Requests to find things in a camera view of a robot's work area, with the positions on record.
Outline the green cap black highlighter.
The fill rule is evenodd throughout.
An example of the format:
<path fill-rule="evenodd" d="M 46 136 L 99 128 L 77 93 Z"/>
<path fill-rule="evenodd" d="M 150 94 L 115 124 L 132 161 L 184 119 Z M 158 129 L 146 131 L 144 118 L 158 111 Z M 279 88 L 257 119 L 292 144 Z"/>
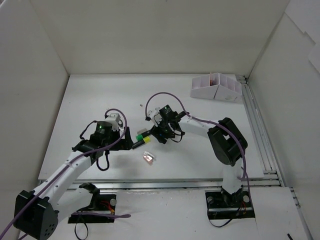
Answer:
<path fill-rule="evenodd" d="M 135 138 L 137 141 L 140 141 L 144 138 L 146 138 L 148 135 L 147 134 L 138 134 Z"/>

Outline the purple cap black pen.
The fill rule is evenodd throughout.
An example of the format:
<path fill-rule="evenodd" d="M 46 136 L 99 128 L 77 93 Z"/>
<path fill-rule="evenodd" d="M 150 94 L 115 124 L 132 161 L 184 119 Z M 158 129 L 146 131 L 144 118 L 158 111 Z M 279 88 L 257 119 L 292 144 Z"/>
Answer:
<path fill-rule="evenodd" d="M 210 86 L 213 86 L 213 85 L 214 85 L 214 79 L 213 79 L 213 75 L 212 75 L 211 72 L 209 73 L 209 85 L 210 85 Z"/>

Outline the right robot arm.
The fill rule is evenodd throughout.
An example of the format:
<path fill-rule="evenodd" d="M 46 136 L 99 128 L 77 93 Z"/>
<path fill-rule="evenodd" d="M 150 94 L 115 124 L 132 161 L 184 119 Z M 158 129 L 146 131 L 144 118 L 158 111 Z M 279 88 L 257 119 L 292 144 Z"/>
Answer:
<path fill-rule="evenodd" d="M 221 200 L 227 206 L 239 201 L 238 191 L 242 188 L 240 170 L 244 170 L 245 165 L 238 160 L 245 157 L 248 142 L 230 118 L 218 122 L 203 120 L 187 111 L 173 111 L 167 104 L 147 111 L 145 119 L 153 123 L 149 132 L 161 144 L 186 133 L 208 138 L 215 157 L 225 165 Z"/>

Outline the yellow cap black highlighter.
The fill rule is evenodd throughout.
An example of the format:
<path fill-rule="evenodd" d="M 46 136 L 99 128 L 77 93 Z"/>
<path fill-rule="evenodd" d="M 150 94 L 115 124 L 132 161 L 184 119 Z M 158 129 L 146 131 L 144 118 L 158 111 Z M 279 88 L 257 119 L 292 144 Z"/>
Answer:
<path fill-rule="evenodd" d="M 151 141 L 150 137 L 149 136 L 146 136 L 144 138 L 142 138 L 141 140 L 135 142 L 133 145 L 132 145 L 132 149 L 137 149 L 147 143 L 149 143 Z"/>

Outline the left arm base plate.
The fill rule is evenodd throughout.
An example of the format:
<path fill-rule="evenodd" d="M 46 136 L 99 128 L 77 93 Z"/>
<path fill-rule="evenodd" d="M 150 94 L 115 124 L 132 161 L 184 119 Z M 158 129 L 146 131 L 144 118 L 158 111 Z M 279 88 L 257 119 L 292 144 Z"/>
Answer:
<path fill-rule="evenodd" d="M 115 214 L 117 204 L 117 195 L 116 194 L 101 194 L 97 197 L 94 204 L 90 206 L 83 207 L 78 210 L 78 212 L 90 212 L 90 213 L 99 213 L 99 214 Z M 105 223 L 114 223 L 113 218 L 106 216 L 97 216 L 97 215 L 72 215 L 68 218 L 68 224 L 105 224 Z"/>

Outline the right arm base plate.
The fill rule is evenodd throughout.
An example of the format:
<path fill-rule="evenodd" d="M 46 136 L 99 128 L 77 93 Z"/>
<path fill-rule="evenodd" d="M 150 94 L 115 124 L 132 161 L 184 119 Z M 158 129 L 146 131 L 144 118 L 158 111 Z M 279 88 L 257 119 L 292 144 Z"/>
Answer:
<path fill-rule="evenodd" d="M 224 189 L 206 191 L 205 200 L 209 220 L 255 218 L 249 192 L 243 188 L 233 194 Z"/>

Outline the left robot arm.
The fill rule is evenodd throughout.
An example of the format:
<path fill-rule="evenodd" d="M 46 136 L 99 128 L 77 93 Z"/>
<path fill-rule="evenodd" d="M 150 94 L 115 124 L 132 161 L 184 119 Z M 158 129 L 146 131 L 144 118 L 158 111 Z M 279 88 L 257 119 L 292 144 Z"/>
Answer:
<path fill-rule="evenodd" d="M 65 218 L 83 208 L 94 210 L 99 206 L 100 190 L 92 183 L 81 184 L 71 194 L 66 191 L 101 156 L 108 156 L 111 151 L 128 151 L 133 141 L 126 122 L 123 129 L 118 120 L 106 118 L 94 123 L 94 133 L 89 139 L 82 138 L 62 166 L 45 182 L 18 194 L 12 223 L 16 229 L 37 240 L 47 240 Z"/>

